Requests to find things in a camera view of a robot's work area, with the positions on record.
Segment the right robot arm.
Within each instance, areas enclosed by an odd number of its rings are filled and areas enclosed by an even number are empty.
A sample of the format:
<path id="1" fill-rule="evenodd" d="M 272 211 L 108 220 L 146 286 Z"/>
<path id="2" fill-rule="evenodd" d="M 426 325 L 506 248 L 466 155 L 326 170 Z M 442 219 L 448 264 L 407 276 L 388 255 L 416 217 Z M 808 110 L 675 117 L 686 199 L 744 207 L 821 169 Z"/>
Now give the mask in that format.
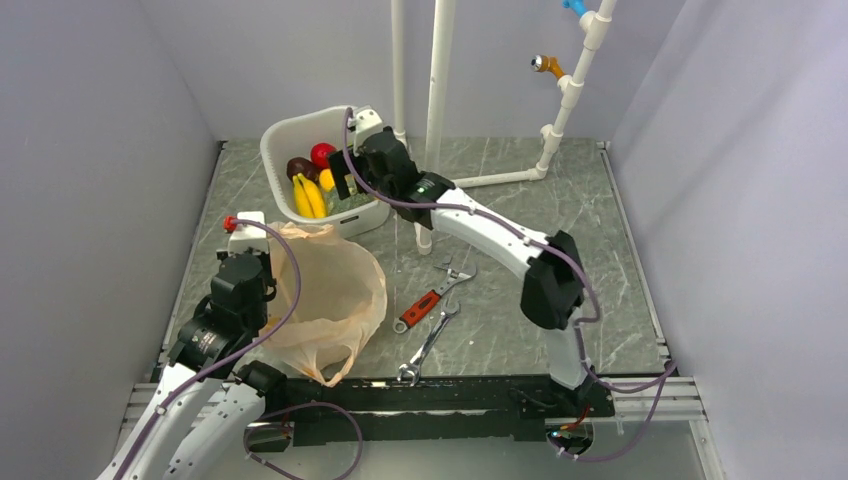
<path id="1" fill-rule="evenodd" d="M 574 415 L 590 399 L 593 372 L 580 328 L 586 303 L 600 304 L 579 259 L 576 242 L 564 231 L 546 235 L 482 206 L 455 182 L 421 171 L 389 127 L 373 133 L 342 130 L 343 148 L 329 158 L 340 198 L 348 181 L 388 204 L 402 219 L 451 235 L 497 261 L 522 282 L 520 309 L 546 332 L 551 401 Z"/>

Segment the translucent orange plastic bag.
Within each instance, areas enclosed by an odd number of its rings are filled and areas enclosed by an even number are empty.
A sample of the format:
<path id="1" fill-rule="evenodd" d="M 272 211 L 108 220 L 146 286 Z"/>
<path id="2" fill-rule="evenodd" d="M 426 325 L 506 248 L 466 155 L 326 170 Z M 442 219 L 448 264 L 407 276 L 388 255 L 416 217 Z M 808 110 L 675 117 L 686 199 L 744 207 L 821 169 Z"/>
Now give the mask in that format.
<path id="1" fill-rule="evenodd" d="M 272 274 L 277 295 L 268 304 L 261 330 L 272 332 L 257 349 L 269 362 L 281 362 L 325 387 L 338 384 L 383 323 L 387 312 L 386 276 L 364 247 L 326 225 L 274 222 L 299 265 L 301 294 L 282 327 L 295 294 L 291 262 L 271 238 Z"/>

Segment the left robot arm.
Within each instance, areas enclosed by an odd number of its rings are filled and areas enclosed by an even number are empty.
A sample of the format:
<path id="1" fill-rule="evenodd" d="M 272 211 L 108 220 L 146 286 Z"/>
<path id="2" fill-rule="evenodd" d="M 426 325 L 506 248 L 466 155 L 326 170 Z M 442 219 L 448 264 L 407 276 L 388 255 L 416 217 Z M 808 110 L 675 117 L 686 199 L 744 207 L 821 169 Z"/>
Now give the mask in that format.
<path id="1" fill-rule="evenodd" d="M 152 399 L 101 478 L 198 479 L 251 422 L 285 411 L 285 375 L 258 360 L 238 363 L 276 296 L 270 256 L 219 259 L 209 294 L 180 329 Z"/>

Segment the yellow fake banana bunch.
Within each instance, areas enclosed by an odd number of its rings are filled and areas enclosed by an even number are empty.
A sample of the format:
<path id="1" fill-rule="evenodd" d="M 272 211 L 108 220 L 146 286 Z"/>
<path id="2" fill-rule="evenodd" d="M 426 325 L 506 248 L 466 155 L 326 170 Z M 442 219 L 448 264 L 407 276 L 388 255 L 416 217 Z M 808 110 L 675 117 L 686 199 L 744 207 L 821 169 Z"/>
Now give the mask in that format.
<path id="1" fill-rule="evenodd" d="M 298 213 L 305 218 L 326 218 L 328 210 L 320 188 L 301 173 L 293 176 L 292 181 Z"/>

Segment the yellow fake lemon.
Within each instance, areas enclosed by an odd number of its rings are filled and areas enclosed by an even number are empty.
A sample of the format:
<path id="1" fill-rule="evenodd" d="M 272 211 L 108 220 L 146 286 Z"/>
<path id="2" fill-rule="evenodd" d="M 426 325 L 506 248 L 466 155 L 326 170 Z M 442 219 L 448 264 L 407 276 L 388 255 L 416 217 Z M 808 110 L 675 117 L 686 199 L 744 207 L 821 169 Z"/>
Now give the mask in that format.
<path id="1" fill-rule="evenodd" d="M 330 192 L 336 188 L 334 176 L 329 168 L 320 171 L 319 185 L 325 192 Z"/>

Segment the green netted fake melon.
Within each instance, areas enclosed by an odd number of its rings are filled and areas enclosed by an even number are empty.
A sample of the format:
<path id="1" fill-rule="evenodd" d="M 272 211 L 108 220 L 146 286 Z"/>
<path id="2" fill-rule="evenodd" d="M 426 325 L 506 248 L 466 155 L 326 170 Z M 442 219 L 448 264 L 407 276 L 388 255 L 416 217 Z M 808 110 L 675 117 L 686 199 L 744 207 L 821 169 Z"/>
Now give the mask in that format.
<path id="1" fill-rule="evenodd" d="M 327 213 L 329 216 L 342 214 L 349 210 L 359 208 L 372 202 L 374 198 L 366 193 L 355 193 L 341 199 L 336 189 L 332 189 L 325 195 Z"/>

